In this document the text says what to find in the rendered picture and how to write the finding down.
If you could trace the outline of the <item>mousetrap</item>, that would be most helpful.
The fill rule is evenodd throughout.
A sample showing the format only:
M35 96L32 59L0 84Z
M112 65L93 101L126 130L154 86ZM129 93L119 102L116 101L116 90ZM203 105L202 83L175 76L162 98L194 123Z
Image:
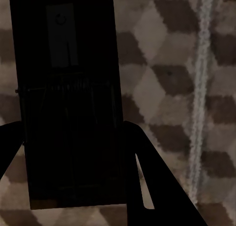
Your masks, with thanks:
M114 0L10 0L30 209L127 204Z

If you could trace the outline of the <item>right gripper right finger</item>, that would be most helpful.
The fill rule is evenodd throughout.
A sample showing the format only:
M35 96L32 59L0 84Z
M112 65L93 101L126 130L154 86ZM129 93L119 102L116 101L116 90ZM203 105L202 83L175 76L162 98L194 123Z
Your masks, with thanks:
M123 123L128 226L207 226L144 131ZM136 154L154 209L144 207Z

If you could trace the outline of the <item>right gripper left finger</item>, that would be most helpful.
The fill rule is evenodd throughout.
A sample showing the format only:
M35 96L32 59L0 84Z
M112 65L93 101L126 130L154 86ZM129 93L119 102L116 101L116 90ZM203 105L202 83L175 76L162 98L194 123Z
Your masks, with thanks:
M21 121L0 126L0 180L23 142Z

